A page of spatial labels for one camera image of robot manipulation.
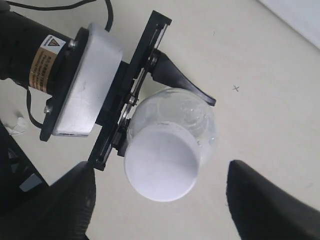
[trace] table surface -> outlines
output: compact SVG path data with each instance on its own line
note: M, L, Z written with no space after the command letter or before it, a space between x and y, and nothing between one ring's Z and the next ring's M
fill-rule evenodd
M73 3L55 0L54 5ZM49 0L24 3L49 6ZM149 201L129 185L122 158L113 152L96 172L97 201L88 230L92 240L237 240L229 214L226 180L231 160L240 159L288 193L320 210L320 52L255 0L113 0L111 33L129 61L152 10L173 19L161 44L177 66L217 99L213 109L218 141L195 188L171 203ZM14 8L74 37L91 22L104 25L103 0L74 10L37 12ZM161 86L146 81L143 96ZM32 112L43 120L47 95L32 91ZM86 161L100 127L88 138L52 137L40 142L31 125L26 91L0 82L0 118L14 125L28 120L15 139L52 184Z

